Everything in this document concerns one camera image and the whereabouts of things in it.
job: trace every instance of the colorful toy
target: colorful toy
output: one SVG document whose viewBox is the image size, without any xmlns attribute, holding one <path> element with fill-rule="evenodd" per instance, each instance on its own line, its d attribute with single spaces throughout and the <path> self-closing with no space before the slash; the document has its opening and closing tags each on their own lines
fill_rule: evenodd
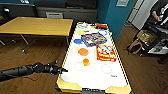
<svg viewBox="0 0 168 94">
<path fill-rule="evenodd" d="M 83 35 L 83 34 L 85 34 L 85 31 L 78 31 L 77 32 L 79 35 Z"/>
<path fill-rule="evenodd" d="M 96 51 L 97 51 L 97 60 L 115 62 L 117 59 L 113 46 L 97 45 Z"/>
<path fill-rule="evenodd" d="M 100 33 L 81 35 L 81 39 L 87 47 L 103 44 L 107 41 L 107 39 Z"/>
<path fill-rule="evenodd" d="M 104 29 L 104 30 L 107 30 L 107 25 L 103 25 L 103 24 L 97 24 L 96 25 L 96 29 Z"/>
<path fill-rule="evenodd" d="M 74 40 L 74 43 L 76 43 L 76 44 L 81 44 L 81 43 L 82 43 L 82 40 L 81 40 L 81 39 L 75 39 L 75 40 Z"/>
<path fill-rule="evenodd" d="M 88 52 L 88 50 L 85 49 L 85 48 L 80 48 L 80 49 L 78 50 L 78 53 L 79 53 L 81 56 L 87 56 L 89 52 Z"/>
</svg>

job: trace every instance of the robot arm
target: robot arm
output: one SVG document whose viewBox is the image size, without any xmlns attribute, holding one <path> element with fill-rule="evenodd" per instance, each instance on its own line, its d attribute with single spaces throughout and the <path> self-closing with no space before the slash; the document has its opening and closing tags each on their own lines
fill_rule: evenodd
<svg viewBox="0 0 168 94">
<path fill-rule="evenodd" d="M 33 73 L 50 73 L 50 74 L 62 74 L 62 72 L 68 72 L 68 70 L 55 66 L 53 64 L 43 65 L 41 63 L 35 63 L 34 65 L 27 65 L 7 70 L 0 71 L 0 82 L 30 75 Z"/>
</svg>

